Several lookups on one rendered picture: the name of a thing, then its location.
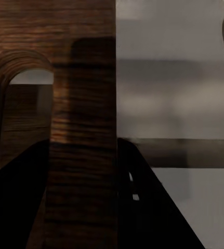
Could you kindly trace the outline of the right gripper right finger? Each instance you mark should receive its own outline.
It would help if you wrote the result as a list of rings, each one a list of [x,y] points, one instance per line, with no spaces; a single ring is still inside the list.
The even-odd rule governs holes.
[[[117,139],[121,249],[205,249],[138,148]],[[150,231],[141,231],[131,189],[133,178]]]

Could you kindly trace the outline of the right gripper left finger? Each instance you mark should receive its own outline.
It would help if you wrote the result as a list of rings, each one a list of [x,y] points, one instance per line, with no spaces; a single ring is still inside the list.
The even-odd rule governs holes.
[[[0,249],[25,249],[47,187],[49,140],[0,169]]]

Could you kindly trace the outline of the cutting board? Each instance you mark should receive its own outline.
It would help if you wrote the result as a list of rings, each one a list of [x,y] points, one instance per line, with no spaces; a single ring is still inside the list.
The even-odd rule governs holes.
[[[116,0],[0,0],[6,89],[54,73],[41,249],[117,249]]]

